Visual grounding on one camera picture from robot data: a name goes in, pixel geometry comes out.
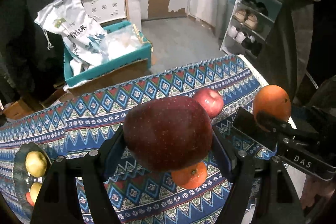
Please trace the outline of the person's hand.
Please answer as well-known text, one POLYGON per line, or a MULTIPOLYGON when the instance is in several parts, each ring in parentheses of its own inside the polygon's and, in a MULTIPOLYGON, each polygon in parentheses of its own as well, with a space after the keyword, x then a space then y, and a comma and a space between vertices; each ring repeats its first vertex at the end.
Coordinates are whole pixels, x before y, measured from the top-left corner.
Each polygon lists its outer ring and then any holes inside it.
POLYGON ((335 192, 335 177, 324 181, 314 176, 306 175, 300 198, 304 215, 314 211, 314 215, 321 214, 335 192))

